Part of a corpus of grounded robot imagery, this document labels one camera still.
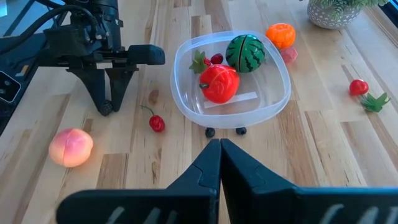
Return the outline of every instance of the wooden surface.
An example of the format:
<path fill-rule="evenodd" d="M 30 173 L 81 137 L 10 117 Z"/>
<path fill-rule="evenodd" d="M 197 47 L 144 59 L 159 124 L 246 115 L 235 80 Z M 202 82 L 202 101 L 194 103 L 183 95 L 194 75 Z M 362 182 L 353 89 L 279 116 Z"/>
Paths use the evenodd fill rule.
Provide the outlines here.
<path fill-rule="evenodd" d="M 83 189 L 164 188 L 191 164 L 208 140 L 204 128 L 179 112 L 170 92 L 174 55 L 185 40 L 210 32 L 265 32 L 276 22 L 295 26 L 297 61 L 289 66 L 293 92 L 275 118 L 239 137 L 216 130 L 297 185 L 398 185 L 398 35 L 379 9 L 363 11 L 347 28 L 312 25 L 297 0 L 119 0 L 123 44 L 164 48 L 163 66 L 140 66 L 118 113 L 102 117 L 83 84 L 61 68 L 40 68 L 0 137 L 1 223 L 53 223 L 57 204 Z M 392 97 L 365 113 L 348 95 L 354 78 L 371 93 Z M 166 122 L 154 133 L 149 105 Z M 88 162 L 55 165 L 49 142 L 64 128 L 83 128 L 95 142 Z M 228 223 L 225 202 L 221 223 Z"/>

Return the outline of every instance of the clear plastic container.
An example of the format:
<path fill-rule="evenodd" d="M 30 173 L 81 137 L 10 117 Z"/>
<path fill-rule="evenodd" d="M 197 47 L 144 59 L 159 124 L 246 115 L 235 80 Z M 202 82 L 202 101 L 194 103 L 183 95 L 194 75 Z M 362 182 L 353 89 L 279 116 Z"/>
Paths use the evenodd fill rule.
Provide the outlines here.
<path fill-rule="evenodd" d="M 241 77 L 236 95 L 224 104 L 209 102 L 199 88 L 200 74 L 194 74 L 192 64 L 196 50 L 205 51 L 206 57 L 225 51 L 229 42 L 238 35 L 252 34 L 259 38 L 268 51 L 266 62 Z M 241 128 L 254 125 L 277 115 L 287 104 L 290 78 L 280 53 L 264 35 L 248 30 L 233 30 L 203 35 L 186 41 L 175 55 L 171 75 L 171 89 L 180 111 L 191 121 L 209 128 Z"/>

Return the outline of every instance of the tomato stem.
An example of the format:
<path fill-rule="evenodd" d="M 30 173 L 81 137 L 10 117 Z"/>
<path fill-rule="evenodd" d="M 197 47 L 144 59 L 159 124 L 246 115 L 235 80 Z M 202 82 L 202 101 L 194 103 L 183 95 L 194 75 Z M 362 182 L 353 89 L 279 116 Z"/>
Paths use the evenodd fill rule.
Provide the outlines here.
<path fill-rule="evenodd" d="M 144 105 L 140 105 L 140 107 L 141 107 L 141 108 L 147 108 L 147 109 L 152 113 L 152 116 L 155 116 L 154 111 L 153 111 L 152 109 L 150 109 L 149 107 L 144 106 Z"/>
<path fill-rule="evenodd" d="M 206 83 L 199 84 L 199 88 L 201 88 L 201 89 L 208 88 L 208 87 L 209 87 L 209 84 L 206 84 Z"/>

